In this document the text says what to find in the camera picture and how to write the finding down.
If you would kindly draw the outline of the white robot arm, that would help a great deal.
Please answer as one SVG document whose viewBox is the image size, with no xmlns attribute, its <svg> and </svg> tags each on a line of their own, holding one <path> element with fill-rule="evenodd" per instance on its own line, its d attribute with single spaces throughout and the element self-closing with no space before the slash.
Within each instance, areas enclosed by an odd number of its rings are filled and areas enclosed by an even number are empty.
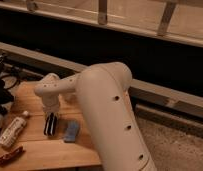
<svg viewBox="0 0 203 171">
<path fill-rule="evenodd" d="M 125 95 L 132 73 L 121 62 L 94 64 L 61 79 L 50 73 L 36 85 L 44 113 L 57 115 L 59 96 L 75 92 L 104 171 L 157 171 Z"/>
</svg>

